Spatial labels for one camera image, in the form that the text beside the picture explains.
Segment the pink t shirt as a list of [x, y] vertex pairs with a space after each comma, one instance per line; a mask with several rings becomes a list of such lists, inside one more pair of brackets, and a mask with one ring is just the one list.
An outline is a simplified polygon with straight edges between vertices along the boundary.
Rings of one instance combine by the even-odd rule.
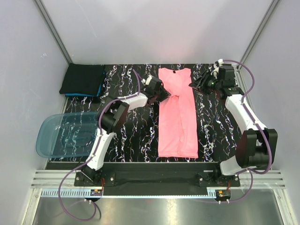
[[158, 156], [198, 158], [195, 98], [191, 69], [160, 68], [158, 77], [170, 96], [159, 103]]

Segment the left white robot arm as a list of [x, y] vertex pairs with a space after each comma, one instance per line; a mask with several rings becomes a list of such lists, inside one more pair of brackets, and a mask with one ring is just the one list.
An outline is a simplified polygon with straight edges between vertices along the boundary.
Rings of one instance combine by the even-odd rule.
[[76, 174], [76, 181], [89, 183], [92, 186], [103, 181], [101, 178], [104, 159], [110, 142], [125, 123], [127, 113], [133, 109], [148, 106], [154, 102], [162, 102], [171, 94], [164, 88], [162, 80], [149, 75], [138, 82], [143, 86], [132, 95], [109, 97], [98, 114], [97, 135], [91, 153]]

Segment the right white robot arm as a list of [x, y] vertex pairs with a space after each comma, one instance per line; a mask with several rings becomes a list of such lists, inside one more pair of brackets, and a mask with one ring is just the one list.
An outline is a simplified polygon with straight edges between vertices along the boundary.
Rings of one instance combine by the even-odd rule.
[[218, 64], [213, 71], [206, 70], [189, 86], [201, 94], [215, 93], [234, 117], [241, 139], [235, 155], [222, 161], [213, 173], [214, 183], [223, 186], [230, 177], [243, 172], [266, 174], [274, 162], [278, 133], [267, 128], [255, 115], [246, 101], [246, 94], [236, 86], [230, 64]]

